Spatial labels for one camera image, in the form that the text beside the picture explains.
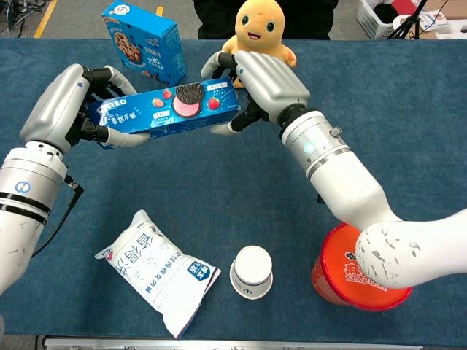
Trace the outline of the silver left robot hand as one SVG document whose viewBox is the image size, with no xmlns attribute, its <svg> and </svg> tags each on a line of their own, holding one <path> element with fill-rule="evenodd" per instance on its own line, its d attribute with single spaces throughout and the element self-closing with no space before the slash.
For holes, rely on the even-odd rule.
<svg viewBox="0 0 467 350">
<path fill-rule="evenodd" d="M 122 133 L 90 120 L 86 103 L 108 89 L 120 97 L 136 94 L 128 79 L 112 66 L 88 69 L 73 63 L 39 97 L 20 132 L 21 139 L 49 144 L 63 154 L 81 139 L 116 147 L 135 147 L 148 141 L 149 133 Z"/>
</svg>

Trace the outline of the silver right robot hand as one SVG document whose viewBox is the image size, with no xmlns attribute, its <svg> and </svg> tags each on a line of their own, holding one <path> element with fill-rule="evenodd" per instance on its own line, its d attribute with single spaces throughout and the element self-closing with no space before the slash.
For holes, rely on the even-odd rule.
<svg viewBox="0 0 467 350">
<path fill-rule="evenodd" d="M 234 54 L 218 51 L 208 58 L 201 76 L 216 78 L 226 69 L 235 72 L 244 85 L 248 105 L 230 122 L 212 126 L 213 134 L 233 136 L 259 120 L 280 124 L 292 113 L 307 108 L 310 92 L 291 68 L 274 56 L 244 50 Z"/>
</svg>

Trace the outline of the blue Oreo cookie box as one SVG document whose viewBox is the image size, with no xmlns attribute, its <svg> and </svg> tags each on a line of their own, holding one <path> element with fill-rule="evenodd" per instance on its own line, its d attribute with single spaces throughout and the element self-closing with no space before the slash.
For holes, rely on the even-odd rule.
<svg viewBox="0 0 467 350">
<path fill-rule="evenodd" d="M 162 90 L 90 102 L 90 120 L 111 128 L 100 143 L 103 149 L 134 147 L 140 133 L 151 139 L 226 123 L 240 110 L 236 91 L 228 78 L 208 79 Z"/>
</svg>

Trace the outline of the yellow plush dinosaur toy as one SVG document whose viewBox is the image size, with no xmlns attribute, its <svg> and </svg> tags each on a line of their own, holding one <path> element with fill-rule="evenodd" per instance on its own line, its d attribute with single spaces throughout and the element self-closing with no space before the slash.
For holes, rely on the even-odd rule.
<svg viewBox="0 0 467 350">
<path fill-rule="evenodd" d="M 275 0 L 246 0 L 237 12 L 234 29 L 235 34 L 222 46 L 223 53 L 253 51 L 296 67 L 295 53 L 282 43 L 285 16 Z"/>
</svg>

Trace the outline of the person in black clothes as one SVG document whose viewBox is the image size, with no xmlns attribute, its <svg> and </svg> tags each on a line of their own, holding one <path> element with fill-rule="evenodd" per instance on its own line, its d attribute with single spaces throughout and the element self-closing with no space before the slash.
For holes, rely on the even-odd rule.
<svg viewBox="0 0 467 350">
<path fill-rule="evenodd" d="M 199 39 L 230 39 L 236 14 L 246 0 L 193 0 L 201 21 Z M 285 16 L 284 39 L 329 40 L 339 0 L 275 0 Z"/>
</svg>

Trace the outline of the teal felt table cloth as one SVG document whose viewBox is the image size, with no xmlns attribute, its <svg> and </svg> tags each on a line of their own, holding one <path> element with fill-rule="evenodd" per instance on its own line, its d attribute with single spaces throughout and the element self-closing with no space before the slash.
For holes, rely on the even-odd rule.
<svg viewBox="0 0 467 350">
<path fill-rule="evenodd" d="M 310 104 L 413 221 L 467 207 L 467 40 L 291 41 Z M 208 128 L 104 150 L 81 141 L 65 157 L 84 193 L 63 187 L 48 247 L 0 296 L 6 331 L 21 335 L 168 338 L 162 316 L 95 255 L 144 209 L 186 254 L 221 274 L 185 339 L 467 346 L 467 274 L 414 288 L 401 306 L 366 312 L 322 299 L 311 268 L 336 226 L 284 148 L 279 128 L 256 122 L 233 137 Z M 264 248 L 274 280 L 257 300 L 229 271 L 245 246 Z"/>
</svg>

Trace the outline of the blue chocolate chip cookie box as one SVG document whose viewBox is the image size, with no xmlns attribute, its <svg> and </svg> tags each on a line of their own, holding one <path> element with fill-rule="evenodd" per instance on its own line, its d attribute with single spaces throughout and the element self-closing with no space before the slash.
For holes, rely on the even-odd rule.
<svg viewBox="0 0 467 350">
<path fill-rule="evenodd" d="M 186 75 L 177 24 L 154 12 L 115 0 L 102 13 L 123 65 L 175 86 Z"/>
</svg>

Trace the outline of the white plastic laundry basket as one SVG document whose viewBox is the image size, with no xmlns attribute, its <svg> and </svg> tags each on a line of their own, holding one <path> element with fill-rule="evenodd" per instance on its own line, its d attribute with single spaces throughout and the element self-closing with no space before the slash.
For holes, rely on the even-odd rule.
<svg viewBox="0 0 467 350">
<path fill-rule="evenodd" d="M 358 0 L 357 21 L 369 39 L 386 39 L 394 32 L 392 23 L 383 23 L 374 8 L 379 4 L 392 4 L 394 0 Z"/>
</svg>

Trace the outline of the black tripod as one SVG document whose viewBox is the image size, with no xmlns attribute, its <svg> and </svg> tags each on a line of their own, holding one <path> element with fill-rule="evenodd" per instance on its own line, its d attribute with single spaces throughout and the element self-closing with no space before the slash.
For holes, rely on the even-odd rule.
<svg viewBox="0 0 467 350">
<path fill-rule="evenodd" d="M 420 39 L 420 13 L 428 0 L 419 0 L 416 10 L 409 15 L 388 37 L 387 39 L 407 39 L 409 32 L 413 31 L 413 40 Z"/>
</svg>

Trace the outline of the white blue printed packet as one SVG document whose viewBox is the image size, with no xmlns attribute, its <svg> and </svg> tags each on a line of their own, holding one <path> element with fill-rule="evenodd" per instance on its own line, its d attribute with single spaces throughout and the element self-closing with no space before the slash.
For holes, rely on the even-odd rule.
<svg viewBox="0 0 467 350">
<path fill-rule="evenodd" d="M 422 11 L 419 14 L 419 19 L 421 31 L 434 31 L 440 28 L 446 28 L 449 25 L 448 19 L 438 10 Z"/>
</svg>

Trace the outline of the white paper cup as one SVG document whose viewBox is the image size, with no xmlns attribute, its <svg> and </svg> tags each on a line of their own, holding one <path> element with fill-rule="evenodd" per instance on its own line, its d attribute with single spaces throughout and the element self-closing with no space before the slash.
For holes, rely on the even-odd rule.
<svg viewBox="0 0 467 350">
<path fill-rule="evenodd" d="M 262 247 L 243 247 L 231 263 L 229 276 L 234 290 L 243 298 L 257 300 L 264 297 L 272 287 L 272 259 Z"/>
</svg>

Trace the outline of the white salt bag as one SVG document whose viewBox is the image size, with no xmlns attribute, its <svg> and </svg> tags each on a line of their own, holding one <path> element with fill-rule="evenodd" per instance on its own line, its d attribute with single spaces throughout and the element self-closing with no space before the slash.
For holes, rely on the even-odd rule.
<svg viewBox="0 0 467 350">
<path fill-rule="evenodd" d="M 158 313 L 166 329 L 181 338 L 221 270 L 182 252 L 138 210 L 131 224 L 95 255 L 105 259 Z"/>
</svg>

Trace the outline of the orange round tub red rim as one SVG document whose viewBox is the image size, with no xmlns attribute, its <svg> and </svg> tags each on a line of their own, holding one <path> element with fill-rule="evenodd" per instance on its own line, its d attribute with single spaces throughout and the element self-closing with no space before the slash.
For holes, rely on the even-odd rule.
<svg viewBox="0 0 467 350">
<path fill-rule="evenodd" d="M 355 227 L 341 223 L 325 237 L 311 272 L 315 291 L 329 303 L 364 311 L 387 311 L 400 306 L 413 289 L 383 287 L 363 272 L 355 256 L 359 234 Z"/>
</svg>

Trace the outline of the aluminium profile rail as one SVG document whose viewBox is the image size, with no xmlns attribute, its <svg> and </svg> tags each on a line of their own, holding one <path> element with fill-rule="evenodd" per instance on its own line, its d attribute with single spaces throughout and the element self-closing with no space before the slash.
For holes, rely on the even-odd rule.
<svg viewBox="0 0 467 350">
<path fill-rule="evenodd" d="M 50 336 L 40 350 L 424 350 L 421 346 L 246 340 L 169 340 Z"/>
</svg>

